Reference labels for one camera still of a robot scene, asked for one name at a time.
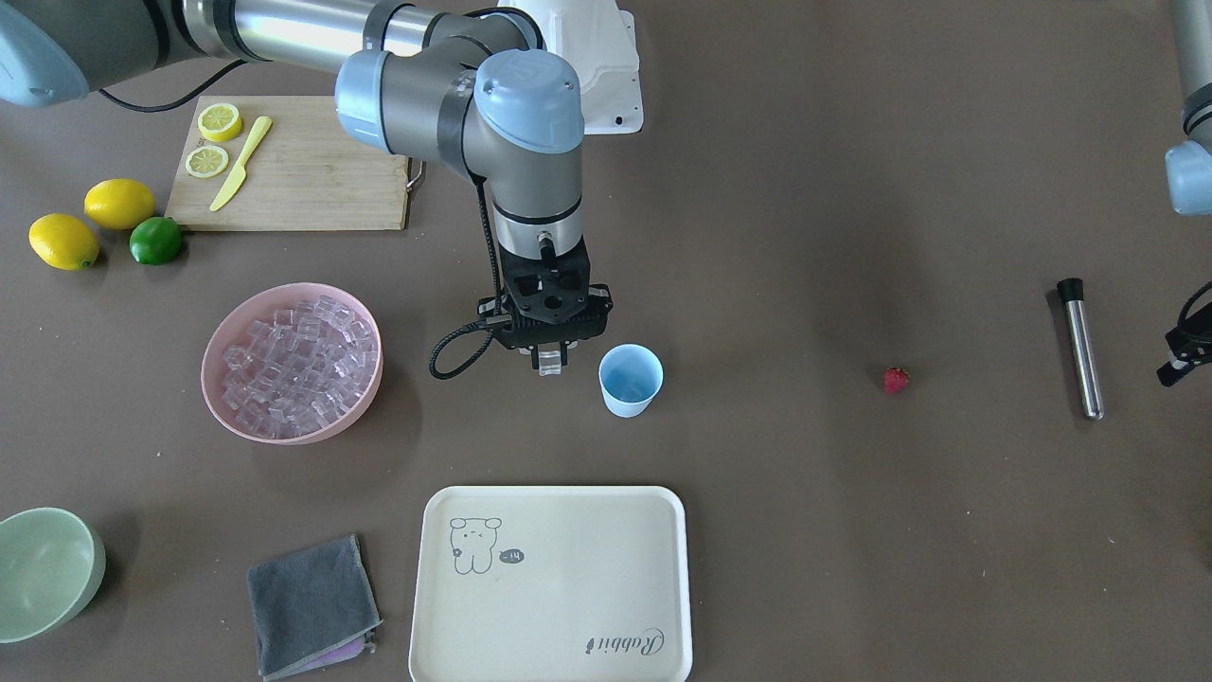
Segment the light green bowl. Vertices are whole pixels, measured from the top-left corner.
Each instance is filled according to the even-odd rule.
[[[76,515],[40,508],[0,522],[0,644],[72,620],[104,574],[105,548]]]

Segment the test tube with black cap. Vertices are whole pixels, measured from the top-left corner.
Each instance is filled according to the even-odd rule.
[[[1090,348],[1090,327],[1086,325],[1086,297],[1082,282],[1075,276],[1057,282],[1057,291],[1069,319],[1069,340],[1073,361],[1077,369],[1077,389],[1081,391],[1081,409],[1087,419],[1103,419],[1103,391],[1098,386],[1098,372]]]

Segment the yellow lemon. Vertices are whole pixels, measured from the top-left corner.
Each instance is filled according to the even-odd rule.
[[[101,242],[82,219],[50,213],[29,225],[29,245],[46,264],[59,269],[84,269],[97,262]]]
[[[85,195],[84,212],[101,227],[133,229],[155,213],[155,194],[137,179],[107,179]]]
[[[194,177],[215,177],[223,172],[228,164],[227,149],[206,144],[199,147],[185,156],[185,171]]]
[[[198,131],[211,142],[227,142],[240,134],[241,128],[244,121],[240,120],[240,109],[234,104],[219,102],[198,114]]]

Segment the yellow knife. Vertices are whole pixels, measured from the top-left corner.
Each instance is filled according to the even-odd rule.
[[[248,157],[257,150],[257,144],[261,144],[261,141],[265,138],[265,133],[269,132],[269,126],[273,122],[274,120],[269,116],[257,116],[257,120],[253,121],[252,130],[248,131],[248,139],[244,143],[244,149],[240,149],[240,155],[228,172],[228,178],[223,180],[223,187],[219,188],[218,195],[211,201],[212,211],[222,208],[240,190],[244,178],[248,177],[248,171],[244,170],[244,165],[248,162]]]

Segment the pink bowl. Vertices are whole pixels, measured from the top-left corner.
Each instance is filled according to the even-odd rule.
[[[245,434],[235,423],[235,411],[229,408],[221,400],[223,396],[223,378],[228,373],[228,366],[223,361],[223,353],[230,348],[231,344],[236,343],[255,319],[273,316],[275,309],[284,305],[293,305],[295,303],[304,299],[318,299],[320,296],[330,296],[333,299],[349,305],[355,313],[358,313],[359,316],[365,319],[366,322],[371,325],[372,337],[375,338],[376,362],[375,376],[371,378],[370,388],[366,390],[366,394],[359,399],[358,403],[354,405],[353,409],[342,415],[341,419],[320,429],[319,431],[313,431],[307,436],[299,436],[298,439],[261,439]],[[361,300],[353,297],[350,293],[342,291],[336,286],[310,281],[275,286],[267,291],[262,291],[261,293],[257,293],[236,305],[236,308],[219,322],[218,328],[215,329],[215,333],[206,344],[206,354],[202,355],[202,399],[206,400],[206,407],[210,408],[215,419],[217,419],[219,424],[225,426],[228,431],[235,434],[236,436],[242,436],[244,439],[256,441],[257,443],[269,443],[273,446],[304,446],[307,443],[316,443],[319,441],[324,441],[325,439],[332,439],[337,434],[349,429],[351,424],[358,422],[358,418],[362,417],[362,413],[365,413],[366,408],[370,407],[371,401],[375,400],[375,394],[378,392],[379,382],[382,379],[383,343],[379,338],[378,323],[375,321],[375,315],[371,314]]]

